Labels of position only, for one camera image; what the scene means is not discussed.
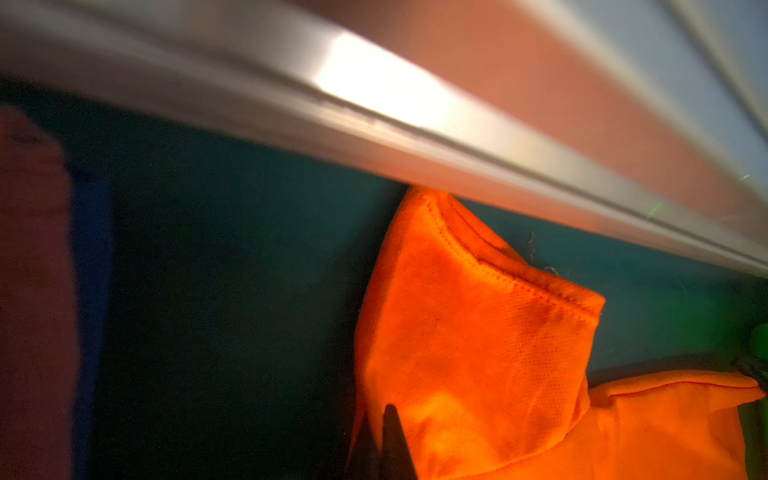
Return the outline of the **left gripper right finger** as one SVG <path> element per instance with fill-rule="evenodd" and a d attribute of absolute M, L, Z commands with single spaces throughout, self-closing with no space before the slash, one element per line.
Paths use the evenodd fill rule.
<path fill-rule="evenodd" d="M 398 411 L 392 404 L 388 404 L 383 413 L 380 478 L 418 479 Z"/>

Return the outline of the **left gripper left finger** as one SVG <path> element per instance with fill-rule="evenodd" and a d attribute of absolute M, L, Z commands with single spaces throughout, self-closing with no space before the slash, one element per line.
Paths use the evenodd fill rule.
<path fill-rule="evenodd" d="M 380 454 L 369 428 L 361 428 L 351 444 L 344 470 L 346 480 L 378 480 Z"/>

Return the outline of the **orange t-shirt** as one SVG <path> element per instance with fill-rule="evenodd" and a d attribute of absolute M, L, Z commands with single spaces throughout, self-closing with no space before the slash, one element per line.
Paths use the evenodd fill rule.
<path fill-rule="evenodd" d="M 743 479 L 738 373 L 590 387 L 604 299 L 526 263 L 448 193 L 414 187 L 358 319 L 358 421 L 398 412 L 421 479 Z"/>

